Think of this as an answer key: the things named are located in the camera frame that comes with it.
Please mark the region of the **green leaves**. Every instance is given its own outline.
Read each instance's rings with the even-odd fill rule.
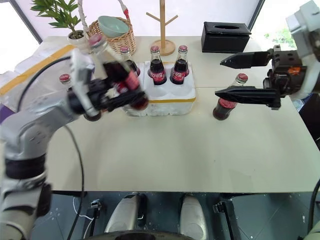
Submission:
[[[32,11],[38,12],[39,17],[52,18],[55,22],[49,23],[53,28],[69,28],[74,34],[75,26],[81,21],[77,16],[71,15],[78,4],[76,0],[32,0]]]

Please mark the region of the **foam bottle holder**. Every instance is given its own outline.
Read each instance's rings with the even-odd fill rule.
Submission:
[[[153,79],[148,75],[150,61],[137,64],[137,67],[141,70],[139,75],[140,85],[149,98],[149,105],[142,111],[137,111],[127,105],[123,107],[126,114],[143,117],[185,115],[191,112],[196,100],[192,66],[188,63],[189,74],[184,78],[183,84],[177,85],[170,81],[171,69],[174,65],[174,62],[163,62],[166,82],[162,85],[154,85]]]

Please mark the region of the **yellow tape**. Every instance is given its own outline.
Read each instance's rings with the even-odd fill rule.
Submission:
[[[24,73],[20,74],[19,76],[12,79],[10,82],[8,82],[6,85],[4,85],[2,88],[0,88],[0,96],[6,94],[11,89],[13,89],[15,86],[23,83],[26,81],[30,76],[34,75],[36,72],[38,72],[40,69],[42,69],[44,66],[48,65],[49,63],[53,62],[54,60],[57,60],[61,58],[63,55],[65,55],[67,52],[74,49],[75,46],[73,45],[67,45],[60,50],[56,51],[51,56],[48,56],[46,59],[42,60],[41,62],[37,63],[33,67],[29,68]]]
[[[190,99],[166,99],[166,100],[149,100],[151,104],[168,104],[168,103],[193,103],[196,98]]]

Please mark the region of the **tissue box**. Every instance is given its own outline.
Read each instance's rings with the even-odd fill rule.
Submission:
[[[204,22],[201,45],[203,53],[243,52],[251,32],[244,23]]]
[[[142,89],[149,98],[149,105],[143,111],[137,111],[130,106],[125,106],[124,111],[130,116],[166,116],[188,114],[196,100],[196,88],[192,71],[192,65],[188,63],[189,74],[184,78],[182,85],[170,81],[171,68],[174,62],[163,62],[166,82],[162,85],[154,85],[154,81],[148,75],[150,61],[143,65],[138,63],[141,73],[139,76]]]

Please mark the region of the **potted plant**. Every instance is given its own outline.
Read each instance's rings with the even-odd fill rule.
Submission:
[[[88,50],[88,43],[84,36],[83,30],[75,30],[75,26],[81,21],[78,17],[72,16],[78,4],[76,0],[70,0],[66,3],[65,0],[32,0],[31,10],[38,12],[39,17],[52,18],[55,21],[49,24],[53,28],[68,28],[71,33],[68,35],[70,44],[78,47],[82,51]]]

